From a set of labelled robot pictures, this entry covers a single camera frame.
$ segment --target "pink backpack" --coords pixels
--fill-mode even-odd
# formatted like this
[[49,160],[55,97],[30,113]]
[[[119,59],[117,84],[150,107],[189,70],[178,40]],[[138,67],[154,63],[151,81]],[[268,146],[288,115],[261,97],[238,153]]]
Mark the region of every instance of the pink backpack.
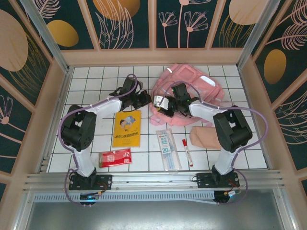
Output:
[[[174,64],[167,68],[160,76],[158,81],[153,87],[151,97],[154,100],[154,96],[163,96],[165,90],[169,85],[176,81],[186,81],[191,83],[201,94],[203,101],[219,105],[224,97],[224,91],[221,85],[214,79],[208,77],[193,66],[187,64]],[[196,92],[187,85],[187,90],[190,96],[198,97]],[[169,90],[168,96],[174,96],[172,91]],[[157,111],[152,103],[149,104],[150,110],[153,113],[150,122],[153,125],[163,125],[168,123],[171,126],[186,126],[201,120],[205,123],[205,126],[211,127],[212,123],[199,117],[185,117],[180,113],[175,113],[173,117],[168,117]]]

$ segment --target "yellow oval shape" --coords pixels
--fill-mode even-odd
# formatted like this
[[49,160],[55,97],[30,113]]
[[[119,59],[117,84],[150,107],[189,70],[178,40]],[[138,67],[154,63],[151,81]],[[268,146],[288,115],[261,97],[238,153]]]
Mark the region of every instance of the yellow oval shape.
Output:
[[130,17],[133,17],[140,8],[140,0],[93,0],[97,10],[106,18],[119,21],[119,19],[124,20],[125,18],[120,17],[119,5],[122,6],[123,10],[125,8],[128,10]]
[[19,71],[28,58],[28,40],[23,27],[9,13],[0,10],[0,66]]
[[239,25],[255,24],[264,10],[268,0],[231,0],[229,16]]
[[286,70],[287,58],[283,51],[272,50],[264,62],[264,78],[269,84],[276,84]]
[[72,47],[79,42],[77,31],[67,22],[54,20],[47,24],[54,40],[61,46]]

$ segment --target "red packet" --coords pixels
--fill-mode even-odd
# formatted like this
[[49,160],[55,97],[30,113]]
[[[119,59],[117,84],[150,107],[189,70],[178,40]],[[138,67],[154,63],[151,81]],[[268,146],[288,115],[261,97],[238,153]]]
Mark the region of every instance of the red packet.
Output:
[[101,152],[99,154],[100,168],[130,163],[132,163],[130,149],[119,149],[116,151]]

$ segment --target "enclosure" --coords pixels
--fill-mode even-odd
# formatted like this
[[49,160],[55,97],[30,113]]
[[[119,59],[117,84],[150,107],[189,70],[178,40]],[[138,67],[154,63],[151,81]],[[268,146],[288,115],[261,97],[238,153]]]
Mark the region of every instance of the enclosure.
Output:
[[[306,0],[1,1],[1,229],[307,229],[306,14]],[[190,141],[192,128],[205,124],[154,126],[146,105],[131,164],[98,166],[100,152],[116,149],[115,115],[96,121],[91,160],[98,175],[113,176],[112,188],[91,209],[70,204],[64,181],[76,166],[58,138],[69,107],[105,99],[131,73],[150,94],[175,63],[199,69],[221,85],[224,101],[268,121],[265,140],[234,164],[247,178],[246,198],[211,204],[225,188],[192,180],[219,156]],[[243,115],[250,144],[265,123]],[[176,173],[164,170],[156,135],[169,128]],[[242,194],[229,203],[246,192],[239,181]],[[74,201],[80,193],[69,191]]]

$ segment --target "children's book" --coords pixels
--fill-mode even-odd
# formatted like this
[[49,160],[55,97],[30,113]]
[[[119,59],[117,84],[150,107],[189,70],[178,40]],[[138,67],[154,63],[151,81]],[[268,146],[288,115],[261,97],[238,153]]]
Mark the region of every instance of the children's book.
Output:
[[116,113],[113,147],[139,147],[141,138],[141,112]]

